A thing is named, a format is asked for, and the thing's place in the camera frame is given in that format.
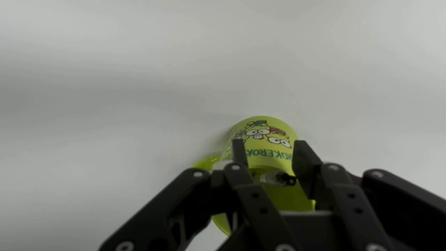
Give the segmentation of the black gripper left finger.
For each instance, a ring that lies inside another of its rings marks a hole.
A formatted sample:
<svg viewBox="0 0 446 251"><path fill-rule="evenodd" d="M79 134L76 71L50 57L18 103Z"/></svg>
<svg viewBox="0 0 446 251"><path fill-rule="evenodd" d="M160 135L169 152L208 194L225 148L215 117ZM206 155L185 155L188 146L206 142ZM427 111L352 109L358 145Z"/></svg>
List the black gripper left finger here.
<svg viewBox="0 0 446 251"><path fill-rule="evenodd" d="M98 251L185 251L220 213L228 219L229 235L217 251L298 251L284 219L249 174L243 142L231 145L232 159L221 170L183 170Z"/></svg>

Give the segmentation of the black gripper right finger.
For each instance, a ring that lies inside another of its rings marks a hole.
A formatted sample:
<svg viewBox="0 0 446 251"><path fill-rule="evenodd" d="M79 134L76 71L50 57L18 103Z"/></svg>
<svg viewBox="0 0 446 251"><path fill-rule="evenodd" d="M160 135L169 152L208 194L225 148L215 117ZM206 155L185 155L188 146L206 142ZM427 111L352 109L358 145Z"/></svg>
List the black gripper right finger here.
<svg viewBox="0 0 446 251"><path fill-rule="evenodd" d="M306 141L292 149L292 171L316 210L330 212L352 249L446 251L446 199L383 169L360 177L321 162Z"/></svg>

